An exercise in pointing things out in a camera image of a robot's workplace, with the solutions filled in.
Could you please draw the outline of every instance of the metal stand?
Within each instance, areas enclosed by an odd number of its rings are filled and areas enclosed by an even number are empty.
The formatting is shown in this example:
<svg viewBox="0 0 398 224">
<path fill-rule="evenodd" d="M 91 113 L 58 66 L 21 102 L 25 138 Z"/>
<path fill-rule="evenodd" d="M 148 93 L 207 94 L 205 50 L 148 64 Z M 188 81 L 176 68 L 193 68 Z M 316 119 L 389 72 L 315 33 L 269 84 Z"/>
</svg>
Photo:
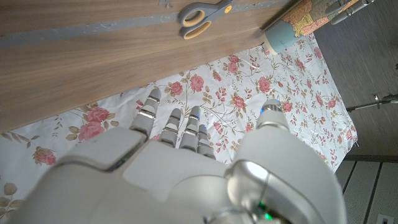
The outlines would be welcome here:
<svg viewBox="0 0 398 224">
<path fill-rule="evenodd" d="M 346 108 L 348 112 L 352 112 L 354 110 L 362 109 L 362 108 L 367 108 L 370 106 L 377 106 L 378 109 L 380 109 L 380 105 L 386 104 L 386 103 L 398 103 L 398 94 L 390 94 L 388 96 L 383 97 L 383 99 L 379 100 L 377 95 L 374 95 L 374 98 L 376 99 L 376 102 L 374 103 L 368 103 L 365 105 L 359 105 L 359 106 L 352 106 L 349 108 Z"/>
</svg>

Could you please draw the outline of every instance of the gray floor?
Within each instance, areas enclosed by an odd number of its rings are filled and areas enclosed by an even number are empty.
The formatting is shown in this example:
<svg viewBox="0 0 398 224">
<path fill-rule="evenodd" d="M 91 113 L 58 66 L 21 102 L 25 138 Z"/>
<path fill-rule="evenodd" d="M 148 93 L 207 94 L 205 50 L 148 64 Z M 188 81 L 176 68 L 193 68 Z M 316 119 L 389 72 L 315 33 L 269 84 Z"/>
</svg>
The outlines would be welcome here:
<svg viewBox="0 0 398 224">
<path fill-rule="evenodd" d="M 398 94 L 398 0 L 376 0 L 315 37 L 346 107 Z M 353 111 L 359 148 L 350 154 L 398 156 L 398 105 Z"/>
</svg>

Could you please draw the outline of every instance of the white fabric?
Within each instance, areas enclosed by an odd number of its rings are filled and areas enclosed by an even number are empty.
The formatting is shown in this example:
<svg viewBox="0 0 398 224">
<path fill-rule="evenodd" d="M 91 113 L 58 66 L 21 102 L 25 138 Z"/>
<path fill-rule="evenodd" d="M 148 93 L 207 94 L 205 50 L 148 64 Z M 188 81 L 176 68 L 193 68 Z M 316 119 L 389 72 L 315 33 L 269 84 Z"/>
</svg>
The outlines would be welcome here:
<svg viewBox="0 0 398 224">
<path fill-rule="evenodd" d="M 185 127 L 190 108 L 198 105 L 215 156 L 227 164 L 244 133 L 254 128 L 268 98 L 282 102 L 291 133 L 314 148 L 333 171 L 357 138 L 310 35 L 276 56 L 254 47 L 2 134 L 0 186 L 7 189 L 0 197 L 25 198 L 44 172 L 74 145 L 113 126 L 128 128 L 153 88 L 161 90 L 162 99 L 151 137 L 159 137 L 174 108 L 181 108 Z M 2 204 L 0 214 L 12 213 L 8 211 L 16 207 L 10 206 L 11 201 Z M 5 215 L 0 219 L 0 223 L 7 220 Z"/>
</svg>

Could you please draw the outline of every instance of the wooden table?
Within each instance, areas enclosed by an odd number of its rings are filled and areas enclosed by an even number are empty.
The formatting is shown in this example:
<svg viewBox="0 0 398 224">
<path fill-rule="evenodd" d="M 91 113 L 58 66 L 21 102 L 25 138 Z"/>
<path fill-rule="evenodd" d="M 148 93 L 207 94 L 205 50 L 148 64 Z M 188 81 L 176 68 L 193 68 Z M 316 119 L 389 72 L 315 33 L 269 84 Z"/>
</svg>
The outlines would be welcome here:
<svg viewBox="0 0 398 224">
<path fill-rule="evenodd" d="M 15 32 L 175 14 L 191 2 L 169 0 L 172 7 L 165 7 L 155 0 L 3 0 L 0 42 Z M 191 40 L 179 36 L 180 24 L 166 22 L 3 47 L 0 133 L 259 45 L 259 27 L 282 7 L 226 14 Z"/>
</svg>

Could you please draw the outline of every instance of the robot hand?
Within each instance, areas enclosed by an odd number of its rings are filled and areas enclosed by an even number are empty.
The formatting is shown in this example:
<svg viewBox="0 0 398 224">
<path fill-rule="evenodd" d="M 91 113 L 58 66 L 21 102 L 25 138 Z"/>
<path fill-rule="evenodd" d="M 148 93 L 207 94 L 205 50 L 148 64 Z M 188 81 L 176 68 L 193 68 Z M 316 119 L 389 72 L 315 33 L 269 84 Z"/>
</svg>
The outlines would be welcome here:
<svg viewBox="0 0 398 224">
<path fill-rule="evenodd" d="M 277 100 L 261 108 L 232 166 L 215 160 L 193 107 L 179 149 L 181 112 L 149 140 L 153 90 L 129 129 L 76 145 L 40 180 L 11 223 L 346 223 L 340 185 L 290 134 Z"/>
</svg>

